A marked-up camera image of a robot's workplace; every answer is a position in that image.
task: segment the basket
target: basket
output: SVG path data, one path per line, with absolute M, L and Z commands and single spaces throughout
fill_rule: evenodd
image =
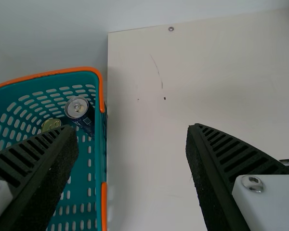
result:
M 41 133 L 43 121 L 60 118 L 76 128 L 79 157 L 48 231 L 107 231 L 106 121 L 102 76 L 77 67 L 21 77 L 0 84 L 0 150 Z M 66 102 L 85 97 L 95 108 L 95 139 L 65 115 Z

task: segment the screw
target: screw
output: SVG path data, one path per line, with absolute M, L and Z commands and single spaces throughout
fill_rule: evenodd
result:
M 263 182 L 256 176 L 246 175 L 241 178 L 243 186 L 255 193 L 262 193 L 264 191 Z

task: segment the white board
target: white board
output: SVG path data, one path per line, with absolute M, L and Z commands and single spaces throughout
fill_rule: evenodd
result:
M 108 35 L 110 231 L 206 230 L 194 123 L 289 158 L 289 9 Z

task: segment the blue can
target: blue can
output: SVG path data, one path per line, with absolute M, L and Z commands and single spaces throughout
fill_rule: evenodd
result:
M 94 138 L 95 110 L 88 100 L 81 96 L 74 97 L 66 103 L 64 111 L 74 124 Z

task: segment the gold can lid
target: gold can lid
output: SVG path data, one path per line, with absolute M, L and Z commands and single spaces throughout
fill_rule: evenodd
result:
M 60 119 L 47 119 L 42 124 L 42 132 L 57 128 L 59 126 L 61 126 L 61 120 Z

